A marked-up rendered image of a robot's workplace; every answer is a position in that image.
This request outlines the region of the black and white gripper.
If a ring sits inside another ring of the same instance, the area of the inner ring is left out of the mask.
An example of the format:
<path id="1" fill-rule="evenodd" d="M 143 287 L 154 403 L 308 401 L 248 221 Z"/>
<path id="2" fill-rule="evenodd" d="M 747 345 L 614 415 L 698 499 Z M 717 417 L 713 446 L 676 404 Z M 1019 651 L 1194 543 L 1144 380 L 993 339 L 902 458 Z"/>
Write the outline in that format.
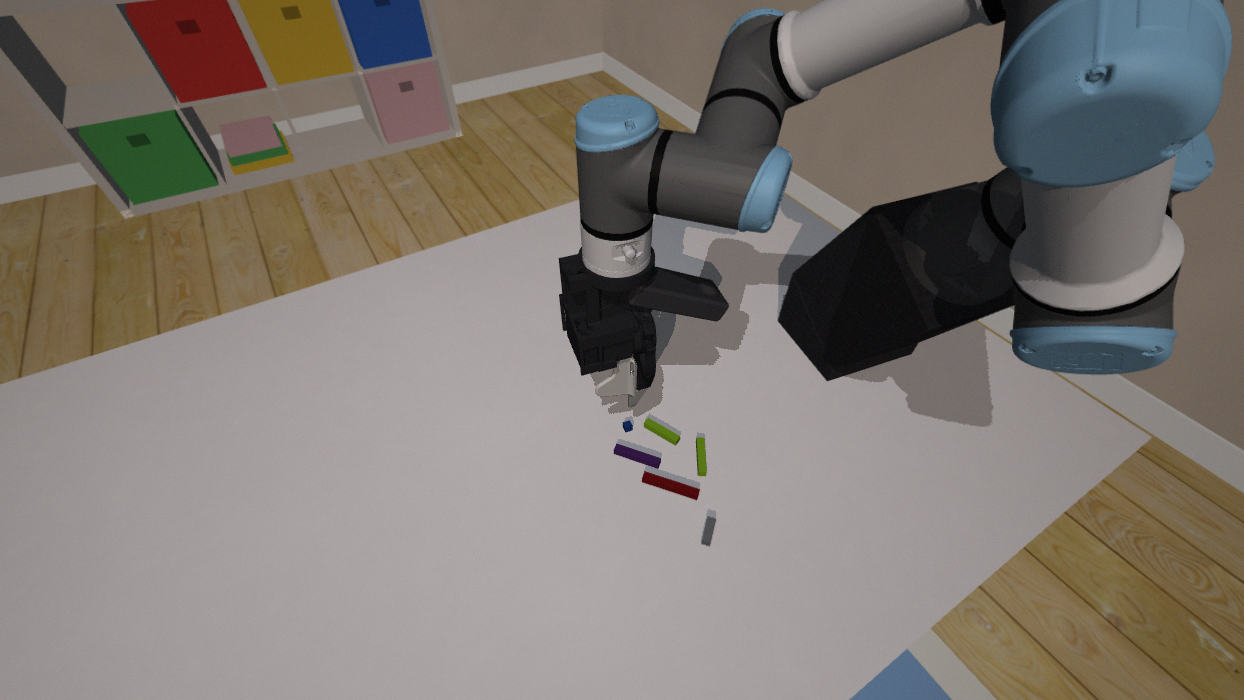
<path id="1" fill-rule="evenodd" d="M 581 375 L 613 369 L 596 385 L 596 395 L 628 394 L 628 407 L 634 407 L 654 380 L 657 339 L 652 310 L 631 306 L 627 298 L 632 288 L 642 286 L 654 274 L 653 247 L 651 264 L 629 277 L 593 274 L 583 265 L 582 247 L 578 254 L 559 259 L 559 267 L 562 327 Z"/>

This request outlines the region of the dark red rod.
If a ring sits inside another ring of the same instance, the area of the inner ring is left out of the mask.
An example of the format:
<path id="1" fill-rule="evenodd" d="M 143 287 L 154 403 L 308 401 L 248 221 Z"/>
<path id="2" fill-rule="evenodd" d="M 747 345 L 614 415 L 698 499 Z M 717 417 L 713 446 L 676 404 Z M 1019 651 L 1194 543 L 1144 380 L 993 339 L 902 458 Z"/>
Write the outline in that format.
<path id="1" fill-rule="evenodd" d="M 675 481 L 673 481 L 671 479 L 661 477 L 661 476 L 658 476 L 656 474 L 646 472 L 646 471 L 643 474 L 642 482 L 646 482 L 646 484 L 649 484 L 652 486 L 661 487 L 661 489 L 664 489 L 664 490 L 671 491 L 673 494 L 679 494 L 682 496 L 685 496 L 688 499 L 694 499 L 694 500 L 698 499 L 698 495 L 700 492 L 700 489 L 698 489 L 698 487 L 692 487 L 692 486 L 682 484 L 682 482 L 675 482 Z"/>

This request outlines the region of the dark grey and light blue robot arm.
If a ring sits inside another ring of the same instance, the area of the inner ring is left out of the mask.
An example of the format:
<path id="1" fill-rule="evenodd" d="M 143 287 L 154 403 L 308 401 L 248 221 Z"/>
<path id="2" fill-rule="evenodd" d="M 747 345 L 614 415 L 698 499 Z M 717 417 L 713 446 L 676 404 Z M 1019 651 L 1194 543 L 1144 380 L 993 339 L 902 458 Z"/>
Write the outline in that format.
<path id="1" fill-rule="evenodd" d="M 907 264 L 953 305 L 1013 287 L 1013 352 L 1029 366 L 1108 375 L 1162 364 L 1186 252 L 1172 198 L 1215 164 L 1205 127 L 1232 58 L 1224 0 L 824 0 L 745 12 L 695 134 L 661 129 L 654 106 L 631 94 L 578 109 L 583 265 L 610 279 L 643 271 L 654 214 L 768 233 L 792 167 L 776 145 L 787 108 L 1004 20 L 991 123 L 1006 168 L 911 213 Z"/>

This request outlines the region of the purple rod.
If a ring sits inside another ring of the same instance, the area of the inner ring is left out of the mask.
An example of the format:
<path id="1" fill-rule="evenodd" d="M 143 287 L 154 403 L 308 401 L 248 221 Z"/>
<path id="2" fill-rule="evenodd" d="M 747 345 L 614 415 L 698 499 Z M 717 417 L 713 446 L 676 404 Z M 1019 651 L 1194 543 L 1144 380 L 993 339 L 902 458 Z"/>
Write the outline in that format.
<path id="1" fill-rule="evenodd" d="M 636 463 L 642 463 L 642 464 L 648 465 L 651 467 L 659 467 L 661 466 L 661 458 L 656 458 L 656 456 L 653 456 L 651 454 L 641 453 L 638 450 L 634 450 L 632 448 L 626 448 L 626 446 L 620 445 L 620 444 L 616 444 L 616 446 L 615 446 L 615 455 L 618 455 L 621 458 L 627 458 L 627 459 L 633 460 Z"/>

